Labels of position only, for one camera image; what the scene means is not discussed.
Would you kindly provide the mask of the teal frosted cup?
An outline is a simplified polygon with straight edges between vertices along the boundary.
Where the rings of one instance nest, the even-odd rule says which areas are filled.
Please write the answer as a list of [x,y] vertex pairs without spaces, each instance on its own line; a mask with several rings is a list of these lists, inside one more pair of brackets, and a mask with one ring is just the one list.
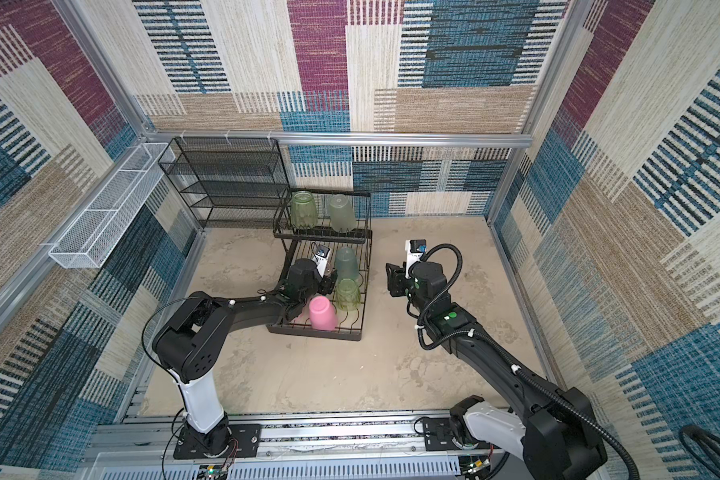
[[356,251],[353,248],[342,247],[337,251],[334,268],[338,280],[350,279],[358,281],[361,277]]

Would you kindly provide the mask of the opaque pink cup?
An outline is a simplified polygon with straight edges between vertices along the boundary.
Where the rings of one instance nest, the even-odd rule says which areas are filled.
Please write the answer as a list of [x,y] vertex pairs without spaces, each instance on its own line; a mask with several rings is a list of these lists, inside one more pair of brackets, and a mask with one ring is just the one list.
[[331,300],[322,295],[312,298],[308,304],[309,320],[313,329],[333,331],[338,325],[337,311]]

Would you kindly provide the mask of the pale frosted green cup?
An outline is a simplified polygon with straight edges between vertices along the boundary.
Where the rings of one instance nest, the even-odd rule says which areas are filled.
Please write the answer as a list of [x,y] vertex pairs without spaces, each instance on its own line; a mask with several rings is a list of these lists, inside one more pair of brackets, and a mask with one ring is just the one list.
[[356,226],[354,203],[345,194],[332,195],[328,200],[331,228],[338,233],[348,233]]

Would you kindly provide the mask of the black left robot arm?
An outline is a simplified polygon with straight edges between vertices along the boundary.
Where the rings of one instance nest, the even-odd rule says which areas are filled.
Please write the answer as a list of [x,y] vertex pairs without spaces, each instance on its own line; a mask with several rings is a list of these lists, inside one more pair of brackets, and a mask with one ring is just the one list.
[[229,333],[293,320],[309,301],[331,293],[338,274],[320,273],[317,263],[298,259],[272,290],[242,298],[214,297],[196,291],[183,299],[155,334],[155,363],[179,387],[186,417],[180,448],[191,458],[218,458],[233,448],[229,417],[216,392],[213,367]]

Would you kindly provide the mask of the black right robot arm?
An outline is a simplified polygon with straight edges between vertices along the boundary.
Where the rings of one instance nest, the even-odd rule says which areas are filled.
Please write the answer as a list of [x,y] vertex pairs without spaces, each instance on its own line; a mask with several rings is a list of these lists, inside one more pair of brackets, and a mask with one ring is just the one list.
[[611,435],[598,424],[590,400],[540,377],[502,347],[464,307],[452,301],[455,280],[440,264],[421,259],[386,264],[387,289],[407,301],[424,350],[445,349],[472,367],[507,402],[497,411],[468,398],[451,413],[460,444],[490,443],[521,459],[535,479],[585,479],[608,460]]

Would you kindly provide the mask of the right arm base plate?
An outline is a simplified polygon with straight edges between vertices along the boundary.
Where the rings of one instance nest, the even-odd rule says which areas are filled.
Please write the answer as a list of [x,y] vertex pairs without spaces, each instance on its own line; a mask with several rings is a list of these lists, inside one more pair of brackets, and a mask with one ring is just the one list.
[[421,416],[413,421],[412,429],[424,441],[427,452],[453,451],[467,453],[503,453],[504,450],[493,444],[479,441],[472,446],[458,443],[446,417]]

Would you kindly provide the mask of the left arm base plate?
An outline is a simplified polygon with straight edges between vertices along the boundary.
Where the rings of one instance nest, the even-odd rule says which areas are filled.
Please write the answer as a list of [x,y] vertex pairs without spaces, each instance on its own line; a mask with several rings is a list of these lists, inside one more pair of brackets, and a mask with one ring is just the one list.
[[261,424],[228,424],[200,433],[185,423],[173,450],[174,460],[253,458],[257,455]]

